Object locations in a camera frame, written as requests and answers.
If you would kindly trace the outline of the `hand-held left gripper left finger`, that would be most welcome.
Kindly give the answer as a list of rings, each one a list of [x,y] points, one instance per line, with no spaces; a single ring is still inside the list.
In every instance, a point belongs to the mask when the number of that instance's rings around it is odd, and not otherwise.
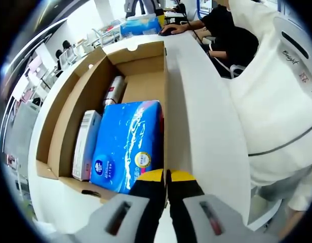
[[[153,242],[166,201],[163,169],[143,173],[129,194],[117,194],[77,232],[79,242]]]

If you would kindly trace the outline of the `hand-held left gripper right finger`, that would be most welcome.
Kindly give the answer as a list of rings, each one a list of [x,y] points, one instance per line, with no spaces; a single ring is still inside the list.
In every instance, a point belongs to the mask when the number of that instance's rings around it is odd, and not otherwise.
[[[170,216],[178,242],[277,242],[247,228],[242,216],[184,171],[167,171]]]

